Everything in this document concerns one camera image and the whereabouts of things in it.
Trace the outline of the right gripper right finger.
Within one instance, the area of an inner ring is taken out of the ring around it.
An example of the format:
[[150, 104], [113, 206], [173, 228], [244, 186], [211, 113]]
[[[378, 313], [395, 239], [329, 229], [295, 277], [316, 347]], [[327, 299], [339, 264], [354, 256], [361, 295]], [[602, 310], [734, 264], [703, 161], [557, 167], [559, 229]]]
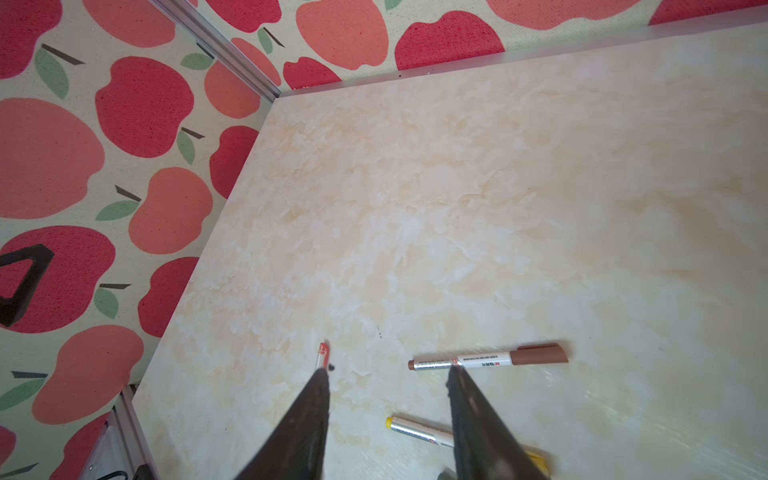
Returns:
[[548, 478], [517, 442], [465, 368], [449, 369], [447, 389], [459, 479]]

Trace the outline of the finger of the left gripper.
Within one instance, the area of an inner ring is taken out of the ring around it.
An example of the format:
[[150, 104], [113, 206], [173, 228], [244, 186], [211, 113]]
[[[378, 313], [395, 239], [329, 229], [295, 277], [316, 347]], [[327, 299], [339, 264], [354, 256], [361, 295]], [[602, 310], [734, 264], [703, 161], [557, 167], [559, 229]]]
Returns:
[[43, 244], [32, 245], [1, 256], [1, 267], [29, 260], [25, 276], [12, 297], [1, 297], [1, 325], [10, 328], [24, 316], [54, 253]]

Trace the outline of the white patterned pen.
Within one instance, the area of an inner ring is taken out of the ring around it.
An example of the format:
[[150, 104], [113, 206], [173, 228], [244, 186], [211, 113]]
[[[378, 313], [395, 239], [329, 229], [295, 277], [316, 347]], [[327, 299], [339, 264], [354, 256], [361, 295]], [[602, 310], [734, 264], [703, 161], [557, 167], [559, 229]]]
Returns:
[[565, 364], [569, 358], [558, 343], [521, 346], [514, 350], [454, 355], [440, 359], [412, 359], [409, 371], [448, 369], [451, 367], [495, 368], [502, 366], [529, 366]]

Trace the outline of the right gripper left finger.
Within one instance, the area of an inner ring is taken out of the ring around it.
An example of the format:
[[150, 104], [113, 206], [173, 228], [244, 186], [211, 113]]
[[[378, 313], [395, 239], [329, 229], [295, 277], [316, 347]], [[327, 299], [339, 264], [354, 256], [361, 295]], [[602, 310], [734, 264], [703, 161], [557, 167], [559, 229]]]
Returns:
[[236, 479], [321, 479], [329, 413], [328, 372], [319, 368]]

